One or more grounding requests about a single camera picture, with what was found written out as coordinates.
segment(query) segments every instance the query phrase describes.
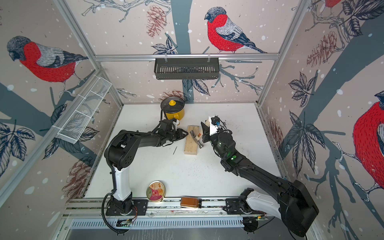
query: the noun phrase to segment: bird tail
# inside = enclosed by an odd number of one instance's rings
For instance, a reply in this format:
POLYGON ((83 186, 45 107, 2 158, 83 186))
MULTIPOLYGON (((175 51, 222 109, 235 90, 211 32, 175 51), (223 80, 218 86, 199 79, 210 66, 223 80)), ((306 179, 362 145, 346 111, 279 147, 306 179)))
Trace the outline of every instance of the bird tail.
POLYGON ((260 53, 267 53, 267 52, 264 52, 263 50, 261 50, 260 48, 257 48, 254 43, 253 43, 253 45, 249 45, 249 47, 260 52, 260 53))

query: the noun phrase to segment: bird wallpaper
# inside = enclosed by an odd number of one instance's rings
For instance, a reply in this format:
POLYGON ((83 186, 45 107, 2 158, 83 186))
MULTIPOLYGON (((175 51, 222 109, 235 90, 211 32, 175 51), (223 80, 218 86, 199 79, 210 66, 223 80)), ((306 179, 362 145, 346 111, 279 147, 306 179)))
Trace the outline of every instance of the bird wallpaper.
MULTIPOLYGON (((99 55, 277 53, 298 4, 298 0, 66 2, 99 55)), ((129 93, 122 92, 125 103, 156 103, 158 96, 172 90, 183 92, 188 102, 254 102, 273 60, 220 61, 216 80, 157 80, 153 64, 102 63, 116 87, 129 93)))
MULTIPOLYGON (((0 189, 94 74, 51 0, 0 4, 0 189)), ((0 239, 49 239, 65 204, 82 197, 119 111, 110 94, 79 141, 54 138, 0 207, 0 239), (15 225, 22 217, 28 224, 15 225)))
POLYGON ((384 1, 312 0, 262 109, 323 239, 383 239, 384 1))

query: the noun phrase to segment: red bird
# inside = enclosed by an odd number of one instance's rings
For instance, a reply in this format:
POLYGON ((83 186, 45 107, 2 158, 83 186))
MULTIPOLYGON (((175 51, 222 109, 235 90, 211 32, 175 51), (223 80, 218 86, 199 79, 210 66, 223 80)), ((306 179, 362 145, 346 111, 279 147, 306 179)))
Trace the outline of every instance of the red bird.
POLYGON ((355 156, 365 170, 373 177, 375 184, 368 190, 359 186, 367 195, 375 189, 384 187, 384 91, 375 95, 379 102, 364 113, 353 128, 355 156))
POLYGON ((243 30, 229 19, 224 8, 211 8, 204 19, 208 20, 209 41, 219 49, 219 52, 232 51, 234 53, 238 49, 250 48, 260 53, 266 53, 257 48, 246 37, 243 30))
POLYGON ((22 65, 26 66, 36 77, 47 82, 61 82, 64 84, 64 90, 59 93, 69 91, 65 89, 65 81, 72 75, 80 61, 88 57, 80 54, 69 53, 60 48, 47 47, 32 42, 24 36, 16 36, 7 44, 9 56, 13 61, 19 59, 22 65))

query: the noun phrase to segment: white wire basket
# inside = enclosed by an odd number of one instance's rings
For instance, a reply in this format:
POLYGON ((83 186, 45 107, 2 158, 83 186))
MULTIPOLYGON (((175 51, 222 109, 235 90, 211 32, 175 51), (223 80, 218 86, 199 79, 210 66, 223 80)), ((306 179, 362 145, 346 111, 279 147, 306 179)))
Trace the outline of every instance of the white wire basket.
POLYGON ((87 95, 81 96, 83 97, 81 104, 72 113, 56 137, 75 144, 111 86, 112 83, 99 77, 87 95))

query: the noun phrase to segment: yellow pot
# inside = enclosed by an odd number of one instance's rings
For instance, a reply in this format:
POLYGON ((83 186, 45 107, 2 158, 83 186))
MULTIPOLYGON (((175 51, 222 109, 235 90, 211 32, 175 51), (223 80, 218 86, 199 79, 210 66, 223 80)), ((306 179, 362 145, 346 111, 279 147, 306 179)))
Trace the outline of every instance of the yellow pot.
POLYGON ((167 119, 181 120, 184 117, 184 101, 179 97, 168 97, 161 102, 161 109, 167 119))

